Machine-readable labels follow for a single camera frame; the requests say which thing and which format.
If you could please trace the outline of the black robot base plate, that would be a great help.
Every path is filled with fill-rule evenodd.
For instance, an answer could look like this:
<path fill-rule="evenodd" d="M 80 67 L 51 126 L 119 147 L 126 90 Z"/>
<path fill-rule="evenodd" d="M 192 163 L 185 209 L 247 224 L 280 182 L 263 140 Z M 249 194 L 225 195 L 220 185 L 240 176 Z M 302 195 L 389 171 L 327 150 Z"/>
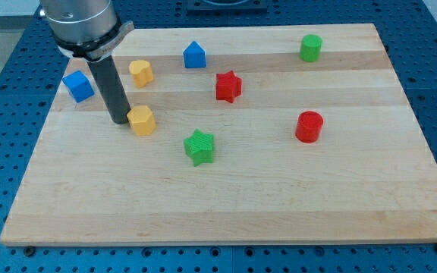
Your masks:
<path fill-rule="evenodd" d="M 269 0 L 186 0 L 188 14 L 205 12 L 266 12 Z"/>

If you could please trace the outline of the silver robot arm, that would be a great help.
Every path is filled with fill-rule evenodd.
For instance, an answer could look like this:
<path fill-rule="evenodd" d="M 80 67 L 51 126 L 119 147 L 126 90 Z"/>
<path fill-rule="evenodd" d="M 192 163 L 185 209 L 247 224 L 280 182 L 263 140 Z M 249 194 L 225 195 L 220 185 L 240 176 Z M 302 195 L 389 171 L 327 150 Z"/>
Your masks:
<path fill-rule="evenodd" d="M 87 62 L 112 121 L 126 124 L 130 104 L 112 53 L 134 23 L 121 20 L 112 0 L 40 0 L 40 5 L 60 51 Z"/>

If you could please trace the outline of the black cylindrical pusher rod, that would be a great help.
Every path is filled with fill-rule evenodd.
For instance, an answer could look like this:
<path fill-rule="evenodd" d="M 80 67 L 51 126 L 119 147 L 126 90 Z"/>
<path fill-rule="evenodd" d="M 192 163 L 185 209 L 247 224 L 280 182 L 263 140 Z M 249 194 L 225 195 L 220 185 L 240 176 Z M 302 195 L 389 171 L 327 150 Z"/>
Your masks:
<path fill-rule="evenodd" d="M 130 104 L 113 57 L 109 55 L 100 61 L 88 62 L 87 65 L 99 88 L 112 121 L 116 124 L 126 124 L 128 122 L 127 113 L 130 111 Z"/>

